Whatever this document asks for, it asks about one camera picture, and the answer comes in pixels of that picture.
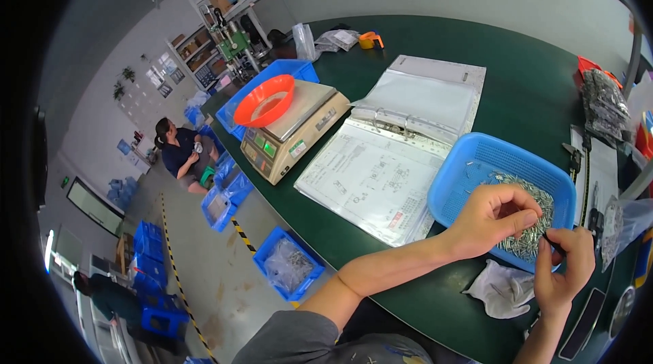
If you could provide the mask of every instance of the binder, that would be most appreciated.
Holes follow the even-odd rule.
[[[400,246],[434,222],[426,194],[471,131],[486,68],[398,56],[295,181],[301,193]]]

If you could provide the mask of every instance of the machine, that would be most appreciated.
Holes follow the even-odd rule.
[[[249,128],[240,149],[257,172],[276,185],[348,109],[349,100],[335,88],[295,80],[285,114],[265,128]]]
[[[251,42],[246,31],[241,29],[235,21],[224,19],[219,8],[211,10],[209,6],[202,4],[200,12],[211,17],[213,23],[210,23],[206,16],[204,16],[204,22],[211,37],[216,41],[217,49],[227,63],[227,68],[233,75],[241,79],[241,81],[246,81],[249,78],[249,75],[244,72],[240,61],[240,53],[244,54],[257,74],[261,72],[261,67],[251,50]]]

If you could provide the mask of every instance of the worker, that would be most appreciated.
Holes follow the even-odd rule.
[[[348,322],[367,296],[448,263],[482,256],[503,239],[519,236],[541,216],[540,206],[519,185],[481,185],[469,196],[449,229],[431,238],[356,258],[297,310],[275,312],[236,354],[233,364],[469,362],[430,340],[378,334],[384,333],[379,327],[356,340],[349,335],[351,323]],[[540,238],[534,285],[541,317],[515,363],[551,361],[571,301],[594,271],[593,239],[587,229],[549,229],[547,236],[567,251],[567,270],[564,274],[551,273],[551,267],[560,263],[562,257],[557,251],[552,253],[551,246]],[[469,326],[474,331],[473,323]]]
[[[209,161],[217,162],[219,154],[213,140],[196,131],[177,128],[167,117],[161,119],[155,129],[154,144],[161,150],[168,171],[179,180],[184,190],[206,194],[208,190],[199,181]]]
[[[141,326],[143,306],[138,296],[126,287],[120,286],[110,277],[95,273],[90,278],[80,271],[72,276],[72,284],[82,295],[91,298],[95,308],[109,321],[118,325],[122,318],[127,323],[127,333],[135,340],[179,354],[183,346],[175,339],[152,333]]]

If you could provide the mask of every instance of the red plastic bowl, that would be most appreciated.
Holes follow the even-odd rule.
[[[295,79],[291,75],[270,78],[254,88],[234,112],[234,122],[248,128],[264,128],[290,107]]]

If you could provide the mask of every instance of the green workbench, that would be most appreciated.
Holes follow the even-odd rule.
[[[582,104],[572,79],[577,69],[573,54],[498,27],[438,17],[349,17],[312,23],[312,32],[318,36],[340,22],[361,33],[371,29],[378,31],[385,50],[364,51],[356,46],[349,52],[323,53],[314,63],[321,83],[334,86],[354,101],[371,90],[399,54],[485,66],[487,74],[473,130],[514,143],[567,169],[569,155],[561,143],[569,143],[570,123],[584,122]],[[344,119],[340,119],[276,186],[267,183],[249,165],[237,139],[226,133],[217,121],[212,123],[217,137],[258,191],[335,269],[357,256],[387,248],[292,187]],[[436,223],[430,235],[442,229]],[[576,297],[562,340],[576,323],[591,289],[597,287],[608,293],[592,337],[576,361],[596,362],[606,345],[611,311],[632,281],[635,247],[633,244],[617,258],[609,289],[610,269],[601,274],[597,262],[597,271]],[[449,264],[374,295],[372,299],[421,333],[464,356],[485,364],[510,362],[523,343],[523,331],[534,321],[539,309],[533,300],[527,314],[514,319],[493,319],[485,314],[481,301],[461,294],[483,270],[485,260],[491,257],[487,254]]]

